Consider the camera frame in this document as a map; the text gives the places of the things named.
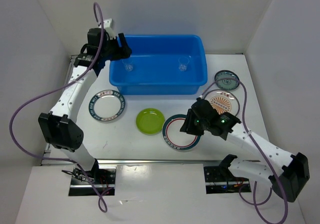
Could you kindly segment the clear plastic cup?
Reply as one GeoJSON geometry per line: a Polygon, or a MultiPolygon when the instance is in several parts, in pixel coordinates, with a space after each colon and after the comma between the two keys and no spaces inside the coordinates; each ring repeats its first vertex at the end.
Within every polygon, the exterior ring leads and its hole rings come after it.
{"type": "Polygon", "coordinates": [[[127,72],[131,72],[134,69],[134,61],[133,59],[123,59],[123,66],[127,72]]]}
{"type": "Polygon", "coordinates": [[[189,62],[190,62],[189,57],[185,57],[185,56],[180,57],[178,61],[179,63],[178,69],[181,72],[185,72],[188,69],[189,62]]]}

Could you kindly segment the white plate red green rim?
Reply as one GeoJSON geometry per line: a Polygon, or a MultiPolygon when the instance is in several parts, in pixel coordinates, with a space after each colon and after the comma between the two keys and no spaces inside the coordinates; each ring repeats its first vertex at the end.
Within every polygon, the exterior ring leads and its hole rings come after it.
{"type": "Polygon", "coordinates": [[[191,151],[200,141],[200,136],[180,132],[186,117],[184,114],[173,115],[164,122],[162,127],[162,136],[165,143],[170,148],[180,152],[191,151]]]}

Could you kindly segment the white plate dark lettered rim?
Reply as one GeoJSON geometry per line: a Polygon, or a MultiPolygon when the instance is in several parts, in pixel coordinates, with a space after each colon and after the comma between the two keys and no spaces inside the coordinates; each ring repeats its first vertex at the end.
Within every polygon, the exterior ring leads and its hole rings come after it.
{"type": "Polygon", "coordinates": [[[124,96],[116,90],[103,90],[90,100],[88,111],[91,117],[100,122],[110,122],[119,118],[126,107],[124,96]]]}

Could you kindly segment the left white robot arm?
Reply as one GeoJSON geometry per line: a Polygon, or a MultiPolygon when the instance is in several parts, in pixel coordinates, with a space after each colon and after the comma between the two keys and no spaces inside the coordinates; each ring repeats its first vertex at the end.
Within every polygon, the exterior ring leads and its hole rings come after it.
{"type": "Polygon", "coordinates": [[[90,184],[96,183],[103,171],[83,143],[84,132],[76,124],[78,112],[105,62],[127,59],[131,54],[123,33],[113,36],[110,30],[90,29],[87,43],[75,58],[71,77],[58,102],[49,113],[41,113],[38,118],[45,141],[80,165],[82,178],[90,184]]]}

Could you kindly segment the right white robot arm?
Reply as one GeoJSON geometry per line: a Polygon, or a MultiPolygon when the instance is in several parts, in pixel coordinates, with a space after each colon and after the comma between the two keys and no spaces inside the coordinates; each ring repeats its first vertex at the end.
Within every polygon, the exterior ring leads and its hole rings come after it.
{"type": "Polygon", "coordinates": [[[266,184],[288,202],[295,202],[310,178],[308,158],[285,151],[245,127],[234,115],[218,114],[209,101],[197,98],[188,109],[181,132],[201,136],[207,131],[241,149],[252,153],[258,162],[240,159],[229,154],[219,168],[224,180],[244,177],[266,184]]]}

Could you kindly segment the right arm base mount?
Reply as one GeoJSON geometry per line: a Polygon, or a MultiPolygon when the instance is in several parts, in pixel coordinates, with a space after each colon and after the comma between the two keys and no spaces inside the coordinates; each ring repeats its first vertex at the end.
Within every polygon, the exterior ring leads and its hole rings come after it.
{"type": "Polygon", "coordinates": [[[204,166],[204,180],[207,194],[251,192],[247,178],[235,177],[220,166],[204,166]]]}

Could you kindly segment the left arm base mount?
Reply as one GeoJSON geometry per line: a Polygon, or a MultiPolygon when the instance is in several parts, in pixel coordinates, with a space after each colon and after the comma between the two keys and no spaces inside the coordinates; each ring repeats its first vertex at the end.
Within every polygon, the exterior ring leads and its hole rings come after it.
{"type": "MultiPolygon", "coordinates": [[[[95,188],[100,194],[114,195],[115,194],[115,182],[116,171],[115,166],[108,166],[107,169],[100,169],[102,175],[94,179],[93,175],[87,172],[90,181],[94,184],[95,188]]],[[[92,186],[89,184],[85,175],[78,169],[74,168],[70,170],[62,170],[62,173],[70,175],[70,188],[69,196],[94,196],[96,195],[92,186]]]]}

